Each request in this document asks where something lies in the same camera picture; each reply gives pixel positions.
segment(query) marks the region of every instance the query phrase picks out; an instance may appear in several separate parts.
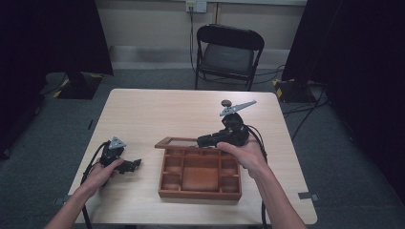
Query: forearm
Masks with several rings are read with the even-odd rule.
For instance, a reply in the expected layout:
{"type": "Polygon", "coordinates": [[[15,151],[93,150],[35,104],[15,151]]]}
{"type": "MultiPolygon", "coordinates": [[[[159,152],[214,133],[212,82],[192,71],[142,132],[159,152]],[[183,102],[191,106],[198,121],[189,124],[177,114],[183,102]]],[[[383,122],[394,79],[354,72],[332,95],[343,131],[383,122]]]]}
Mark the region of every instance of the forearm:
{"type": "Polygon", "coordinates": [[[306,228],[291,206],[286,193],[270,168],[263,167],[255,177],[273,228],[306,228]]]}
{"type": "Polygon", "coordinates": [[[73,228],[78,215],[90,196],[88,190],[78,188],[45,228],[73,228]]]}

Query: wooden tray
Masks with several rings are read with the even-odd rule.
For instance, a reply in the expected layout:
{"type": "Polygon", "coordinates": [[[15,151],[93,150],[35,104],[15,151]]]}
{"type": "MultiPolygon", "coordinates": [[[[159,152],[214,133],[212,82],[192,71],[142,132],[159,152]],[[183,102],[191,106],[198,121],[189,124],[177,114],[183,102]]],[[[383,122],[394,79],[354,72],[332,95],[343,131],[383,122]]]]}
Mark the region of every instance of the wooden tray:
{"type": "Polygon", "coordinates": [[[161,198],[241,198],[240,168],[233,155],[215,148],[199,148],[193,138],[167,137],[155,148],[165,149],[161,198]]]}

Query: finger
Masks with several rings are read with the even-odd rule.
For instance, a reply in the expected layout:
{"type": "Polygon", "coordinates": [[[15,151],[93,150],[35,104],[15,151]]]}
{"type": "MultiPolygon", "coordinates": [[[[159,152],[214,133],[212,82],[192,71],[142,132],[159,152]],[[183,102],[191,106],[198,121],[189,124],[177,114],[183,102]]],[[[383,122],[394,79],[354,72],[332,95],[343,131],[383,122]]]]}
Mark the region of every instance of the finger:
{"type": "Polygon", "coordinates": [[[91,173],[92,171],[100,170],[101,168],[102,168],[101,163],[97,161],[96,163],[94,163],[94,164],[92,165],[92,169],[90,170],[90,173],[91,173]]]}
{"type": "Polygon", "coordinates": [[[256,138],[254,137],[254,135],[249,135],[248,140],[256,140],[256,138]]]}
{"type": "Polygon", "coordinates": [[[231,145],[231,144],[227,143],[227,142],[219,142],[217,144],[217,148],[222,150],[222,151],[225,151],[227,153],[230,153],[230,154],[232,154],[234,156],[237,156],[239,154],[238,148],[236,146],[234,146],[234,145],[231,145]]]}
{"type": "Polygon", "coordinates": [[[122,164],[123,162],[124,162],[124,159],[118,158],[118,159],[114,160],[113,162],[111,162],[111,164],[109,166],[107,166],[106,168],[108,168],[110,170],[114,170],[118,165],[122,164]]]}

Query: chair backrest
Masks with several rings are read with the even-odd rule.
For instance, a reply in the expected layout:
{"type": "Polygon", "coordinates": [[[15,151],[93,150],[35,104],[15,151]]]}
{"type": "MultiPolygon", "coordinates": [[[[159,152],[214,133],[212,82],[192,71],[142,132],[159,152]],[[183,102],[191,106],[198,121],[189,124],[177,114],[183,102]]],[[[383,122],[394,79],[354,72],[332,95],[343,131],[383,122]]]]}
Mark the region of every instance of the chair backrest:
{"type": "Polygon", "coordinates": [[[197,31],[197,40],[232,48],[261,51],[265,46],[263,37],[256,31],[209,24],[197,31]]]}

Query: table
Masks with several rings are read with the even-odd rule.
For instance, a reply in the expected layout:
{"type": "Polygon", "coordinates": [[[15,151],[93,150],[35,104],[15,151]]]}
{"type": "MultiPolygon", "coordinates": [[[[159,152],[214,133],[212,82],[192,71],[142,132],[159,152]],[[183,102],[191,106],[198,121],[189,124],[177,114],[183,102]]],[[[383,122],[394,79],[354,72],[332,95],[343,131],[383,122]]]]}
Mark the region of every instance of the table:
{"type": "MultiPolygon", "coordinates": [[[[155,144],[167,136],[192,137],[216,133],[224,128],[219,116],[221,101],[233,105],[255,99],[256,104],[238,112],[245,124],[256,127],[264,140],[269,166],[287,193],[292,206],[306,224],[317,216],[297,155],[291,143],[275,94],[177,90],[112,90],[89,146],[78,168],[69,194],[79,186],[97,147],[119,137],[127,146],[126,160],[142,158],[134,173],[117,174],[86,206],[92,223],[171,225],[261,224],[261,198],[256,184],[241,169],[242,197],[239,201],[160,198],[160,170],[164,150],[155,144]]],[[[84,222],[83,217],[77,222],[84,222]]]]}

